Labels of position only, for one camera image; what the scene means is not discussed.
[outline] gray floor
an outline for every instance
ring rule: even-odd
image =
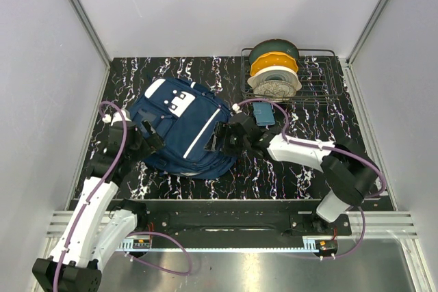
[[[341,251],[352,241],[341,241]],[[192,254],[194,273],[173,276],[122,254],[113,255],[99,291],[414,291],[402,249],[394,240],[367,240],[351,256],[336,261],[310,261],[286,254]],[[150,253],[146,261],[186,270],[184,255]]]

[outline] navy blue backpack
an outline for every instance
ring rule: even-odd
[[[155,129],[165,146],[144,159],[153,168],[178,176],[216,179],[235,163],[235,157],[205,150],[217,122],[231,117],[225,103],[206,87],[183,79],[158,79],[129,109],[142,131],[144,121]]]

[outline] floor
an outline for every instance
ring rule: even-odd
[[[311,57],[310,61],[318,65],[317,58]],[[340,75],[342,81],[339,99],[330,105],[289,105],[287,112],[291,124],[288,134],[321,140],[335,140],[347,135],[363,146],[342,71],[339,69],[334,74]],[[103,100],[129,108],[150,82],[158,77],[184,77],[202,83],[230,105],[242,100],[240,57],[117,58]],[[74,198],[80,193],[87,163],[99,149],[106,134],[107,127],[98,118]],[[242,157],[224,176],[210,181],[169,176],[149,169],[140,162],[116,197],[282,200],[321,198],[328,190],[323,175],[307,167]]]
[[[352,241],[343,241],[342,248],[347,250],[352,245]],[[365,240],[349,257],[322,263],[319,260],[302,260],[293,258],[294,255],[275,253],[191,253],[190,256],[193,259],[193,274],[181,277],[139,263],[130,263],[122,254],[115,254],[103,271],[99,290],[415,291],[401,246],[396,240]],[[142,259],[177,271],[187,270],[186,259],[181,253],[154,252]]]

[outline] yellow plate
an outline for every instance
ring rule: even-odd
[[[286,66],[298,72],[298,65],[296,65],[296,60],[293,57],[280,51],[271,51],[270,53],[260,55],[259,58],[255,60],[253,65],[251,65],[250,75],[254,77],[260,70],[275,65]]]

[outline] marble tabletop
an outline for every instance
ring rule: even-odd
[[[341,70],[342,95],[332,104],[288,105],[288,135],[308,140],[351,137],[363,146],[348,89]],[[121,107],[130,105],[159,77],[184,77],[202,83],[229,105],[242,100],[240,57],[132,57],[116,58],[103,100]],[[276,118],[283,120],[276,113]],[[100,118],[92,132],[86,160],[74,198],[78,198],[89,160],[107,136]],[[116,198],[133,199],[308,199],[321,198],[329,190],[322,173],[293,163],[255,159],[244,155],[223,176],[194,180],[148,168],[143,162],[125,179]]]

